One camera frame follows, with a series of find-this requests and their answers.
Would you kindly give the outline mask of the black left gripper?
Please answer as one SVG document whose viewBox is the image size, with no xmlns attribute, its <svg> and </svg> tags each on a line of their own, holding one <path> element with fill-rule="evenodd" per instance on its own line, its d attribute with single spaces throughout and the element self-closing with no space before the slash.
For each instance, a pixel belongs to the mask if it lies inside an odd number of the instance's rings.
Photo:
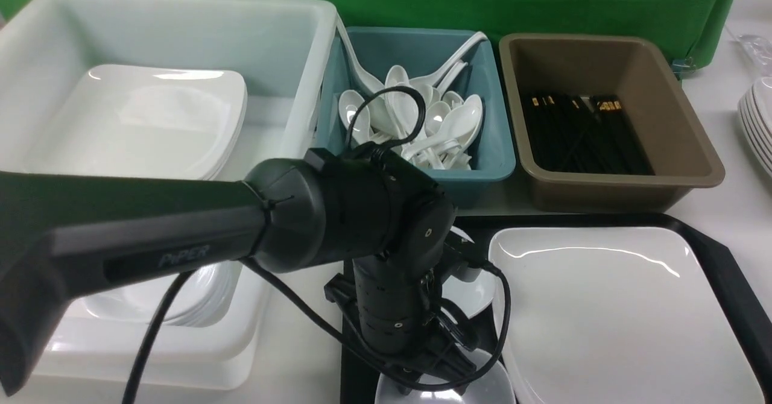
<svg viewBox="0 0 772 404">
<path fill-rule="evenodd" d="M 479 335 L 442 289 L 451 277 L 475 280 L 483 270 L 480 257 L 445 253 L 427 264 L 395 264 L 366 256 L 351 265 L 350 277 L 336 275 L 324 288 L 349 327 L 345 349 L 405 392 L 463 393 L 483 376 L 483 367 L 469 357 Z"/>
</svg>

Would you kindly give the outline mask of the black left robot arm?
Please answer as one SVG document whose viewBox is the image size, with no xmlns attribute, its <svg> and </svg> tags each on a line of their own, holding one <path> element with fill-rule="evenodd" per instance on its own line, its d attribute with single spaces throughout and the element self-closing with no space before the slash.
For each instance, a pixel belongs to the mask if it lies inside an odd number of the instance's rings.
<svg viewBox="0 0 772 404">
<path fill-rule="evenodd" d="M 2 173 L 2 390 L 30 378 L 80 297 L 242 262 L 403 387 L 482 370 L 441 327 L 456 208 L 381 145 L 263 160 L 242 181 Z"/>
</svg>

